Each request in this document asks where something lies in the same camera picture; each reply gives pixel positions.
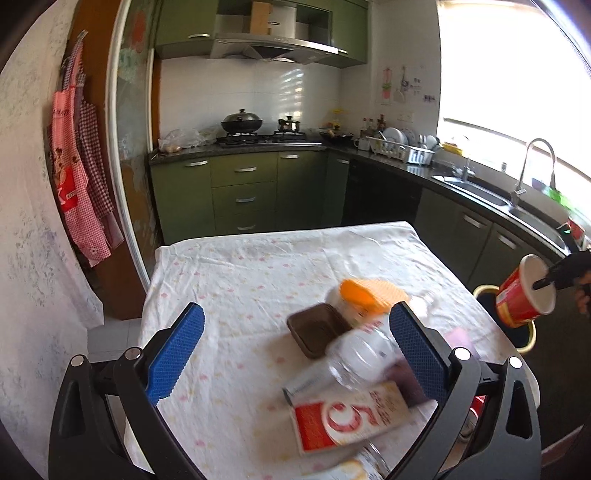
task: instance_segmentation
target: wall tile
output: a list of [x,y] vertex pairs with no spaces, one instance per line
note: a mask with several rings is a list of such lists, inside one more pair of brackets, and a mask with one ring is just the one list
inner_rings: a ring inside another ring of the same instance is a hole
[[264,120],[260,133],[292,115],[317,127],[338,106],[340,70],[320,64],[185,57],[163,61],[160,131],[218,125],[240,108]]

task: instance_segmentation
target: brown container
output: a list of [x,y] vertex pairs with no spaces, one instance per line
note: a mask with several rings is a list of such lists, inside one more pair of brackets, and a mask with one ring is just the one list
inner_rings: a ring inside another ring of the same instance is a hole
[[312,359],[323,357],[330,342],[351,330],[343,316],[327,303],[290,315],[287,326],[304,355]]

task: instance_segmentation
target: dish rack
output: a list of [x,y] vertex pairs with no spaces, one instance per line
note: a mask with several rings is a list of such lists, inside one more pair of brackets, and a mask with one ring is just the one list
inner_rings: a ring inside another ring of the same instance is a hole
[[392,140],[384,140],[383,138],[367,137],[369,146],[374,153],[385,155],[388,158],[395,158],[405,163],[413,163],[415,165],[426,166],[431,164],[433,159],[432,150],[419,147],[411,147],[396,143]]

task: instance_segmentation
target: floor tile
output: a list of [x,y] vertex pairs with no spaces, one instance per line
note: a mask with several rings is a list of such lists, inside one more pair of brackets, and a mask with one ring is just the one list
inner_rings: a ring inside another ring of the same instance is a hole
[[88,360],[90,361],[90,363],[108,362],[109,360],[115,360],[116,358],[119,358],[124,351],[125,351],[125,349],[113,350],[112,352],[89,353]]
[[142,319],[128,320],[129,333],[127,334],[127,348],[138,346],[139,331],[142,326]]
[[129,323],[105,319],[105,324],[88,331],[88,351],[112,352],[127,347]]

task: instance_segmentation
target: plastic bottle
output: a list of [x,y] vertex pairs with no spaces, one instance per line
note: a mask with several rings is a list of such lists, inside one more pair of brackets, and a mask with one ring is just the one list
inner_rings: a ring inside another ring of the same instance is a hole
[[[412,296],[408,305],[425,322],[436,301],[433,292],[424,291]],[[387,369],[404,357],[390,331],[388,318],[386,314],[372,325],[350,330],[329,345],[329,370],[341,385],[350,390],[374,385],[384,380]]]
[[[437,303],[438,294],[422,291],[408,304],[426,322]],[[335,381],[349,390],[362,390],[386,379],[388,369],[404,359],[389,328],[389,314],[371,324],[345,333],[332,342],[326,356],[286,383],[283,392],[290,404],[297,404],[328,388]]]

